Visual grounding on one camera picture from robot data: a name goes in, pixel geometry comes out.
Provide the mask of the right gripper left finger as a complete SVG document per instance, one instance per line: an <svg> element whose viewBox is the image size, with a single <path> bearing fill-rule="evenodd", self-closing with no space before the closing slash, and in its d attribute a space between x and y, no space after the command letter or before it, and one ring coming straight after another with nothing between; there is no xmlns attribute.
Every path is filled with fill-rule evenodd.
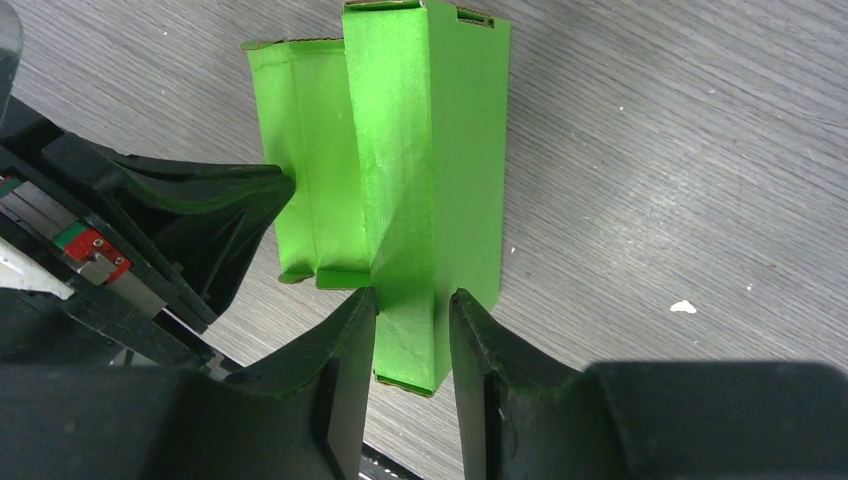
<svg viewBox="0 0 848 480"><path fill-rule="evenodd" d="M5 479L354 479L377 314L371 288L214 380L163 367L5 366Z"/></svg>

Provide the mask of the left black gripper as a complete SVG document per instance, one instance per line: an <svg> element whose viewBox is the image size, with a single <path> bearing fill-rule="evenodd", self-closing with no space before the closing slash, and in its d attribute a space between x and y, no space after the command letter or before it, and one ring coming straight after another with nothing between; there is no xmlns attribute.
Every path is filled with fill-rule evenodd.
<svg viewBox="0 0 848 480"><path fill-rule="evenodd" d="M164 366L214 373L216 353L134 273L109 225L60 186L46 150L67 133L12 93L25 33L1 5L1 362ZM106 153L107 220L175 288L197 332L230 306L292 198L274 165Z"/></svg>

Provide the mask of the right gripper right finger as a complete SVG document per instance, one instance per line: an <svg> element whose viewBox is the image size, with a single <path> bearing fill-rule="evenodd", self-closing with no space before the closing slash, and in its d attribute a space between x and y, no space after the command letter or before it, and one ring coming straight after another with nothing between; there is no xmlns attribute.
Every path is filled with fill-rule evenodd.
<svg viewBox="0 0 848 480"><path fill-rule="evenodd" d="M469 479L843 479L847 377L788 361L615 361L577 370L450 303Z"/></svg>

